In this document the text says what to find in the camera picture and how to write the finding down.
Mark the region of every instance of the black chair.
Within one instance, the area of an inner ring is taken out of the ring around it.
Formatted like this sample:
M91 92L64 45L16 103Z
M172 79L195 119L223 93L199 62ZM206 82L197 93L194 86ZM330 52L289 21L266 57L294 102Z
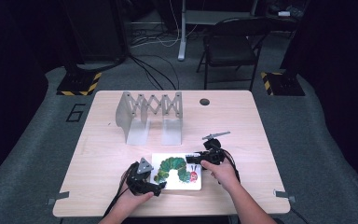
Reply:
M200 66L205 64L204 89L207 89L208 83L250 81L249 91L251 91L263 40L269 32L270 22L267 18L234 18L214 25L211 33L203 38L204 52L197 68L199 72ZM217 81L208 81L208 66L237 66L236 71L238 71L242 65L254 66L251 78L226 77Z

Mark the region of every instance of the desk leg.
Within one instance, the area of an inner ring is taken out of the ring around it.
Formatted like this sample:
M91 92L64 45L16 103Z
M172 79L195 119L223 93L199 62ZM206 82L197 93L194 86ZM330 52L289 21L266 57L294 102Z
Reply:
M186 53L186 0L182 0L182 36L180 39L178 61L185 59Z

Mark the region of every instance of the green caterpillar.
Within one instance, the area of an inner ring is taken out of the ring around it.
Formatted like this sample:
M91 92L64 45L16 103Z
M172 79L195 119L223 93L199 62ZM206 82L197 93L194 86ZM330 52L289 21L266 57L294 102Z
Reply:
M168 178L170 170L177 170L179 179L182 182L188 183L190 181L190 172L186 170L186 161L180 157L169 157L167 160L162 161L159 166L157 175L154 176L156 183L162 183Z

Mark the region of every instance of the gray carpet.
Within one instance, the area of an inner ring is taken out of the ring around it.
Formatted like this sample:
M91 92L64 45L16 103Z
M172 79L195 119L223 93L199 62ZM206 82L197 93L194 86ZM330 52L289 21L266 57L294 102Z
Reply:
M309 223L358 223L358 175L346 163L327 131L324 113L312 87L298 77L306 96L268 96L264 88L260 73L280 72L289 41L287 35L281 34L272 34L266 39L253 95L283 184L297 197L292 208ZM170 48L148 44L131 48L131 53L155 66L176 84L171 65L159 58L162 57L174 67L180 90L201 90L203 74L195 73L202 54L201 37L187 41L184 62L177 61L178 48L178 42ZM146 54L159 57L141 56ZM94 96L56 95L64 74L63 68L46 74L49 82L46 98L0 167L0 223L60 223L52 215L53 205L46 205L47 198L60 190ZM155 77L164 89L172 89L162 76L155 74ZM96 91L154 89L143 69L128 59L103 72ZM85 104L78 107L84 113L79 122L65 122L74 104ZM284 223L304 223L294 212L274 217ZM97 223L99 220L99 217L74 217L66 218L63 223Z

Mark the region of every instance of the white desk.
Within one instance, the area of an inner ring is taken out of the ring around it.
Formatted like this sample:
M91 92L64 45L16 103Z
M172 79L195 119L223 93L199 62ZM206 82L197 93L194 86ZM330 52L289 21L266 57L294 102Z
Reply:
M186 0L182 0L182 33L178 60L183 61L186 54L186 24L215 25L218 22L238 17L251 17L255 14L258 0L254 0L251 12L222 12L186 10Z
M170 97L175 91L131 91ZM161 114L150 113L148 140L144 146L125 144L124 133L115 123L122 91L98 91L79 137L74 156L60 192L69 198L56 202L56 217L101 217L114 198L121 175L135 161L151 161L154 152L195 152L205 150L202 137L230 131L218 137L222 148L234 157L241 183L269 214L290 210L287 199L273 190L284 191L269 141L249 91L182 91L183 134L181 146L161 145ZM207 98L209 105L201 105ZM226 191L202 172L201 190L163 190L131 214L132 217L216 216L236 214Z

